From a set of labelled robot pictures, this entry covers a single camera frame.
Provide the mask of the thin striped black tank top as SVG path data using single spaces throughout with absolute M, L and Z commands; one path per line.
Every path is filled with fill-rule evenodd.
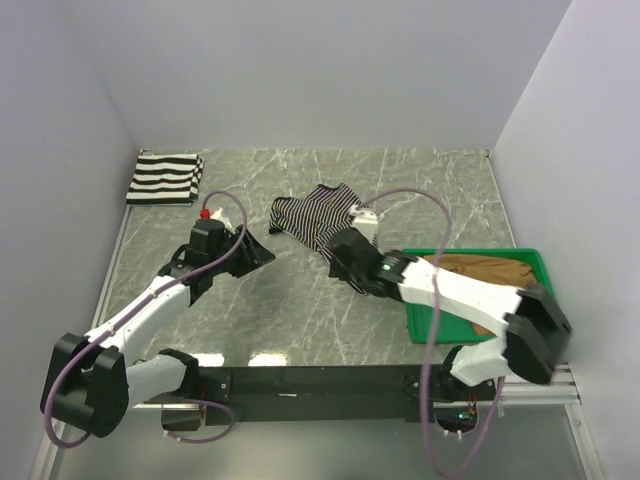
M 345 183 L 318 184 L 305 197 L 277 197 L 270 207 L 268 233 L 287 234 L 331 263 L 329 241 L 351 226 L 353 206 L 363 207 L 364 202 Z

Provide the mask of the wide striped black white tank top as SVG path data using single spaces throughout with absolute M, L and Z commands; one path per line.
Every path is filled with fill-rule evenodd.
M 198 154 L 141 154 L 126 193 L 128 205 L 191 205 L 205 162 Z

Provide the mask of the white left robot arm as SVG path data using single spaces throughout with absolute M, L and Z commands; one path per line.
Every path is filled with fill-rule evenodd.
M 188 242 L 133 302 L 86 334 L 67 333 L 56 342 L 40 402 L 45 418 L 103 438 L 131 407 L 154 397 L 202 400 L 205 382 L 194 356 L 168 348 L 143 361 L 141 351 L 216 276 L 241 278 L 275 258 L 244 226 L 230 230 L 220 220 L 197 221 Z

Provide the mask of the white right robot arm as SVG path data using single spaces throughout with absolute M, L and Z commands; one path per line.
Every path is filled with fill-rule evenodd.
M 573 329 L 544 286 L 501 286 L 401 251 L 382 254 L 354 228 L 336 234 L 328 250 L 332 277 L 376 297 L 430 307 L 434 320 L 446 312 L 492 333 L 489 340 L 452 349 L 438 367 L 436 386 L 447 397 L 460 399 L 482 382 L 508 375 L 551 383 Z

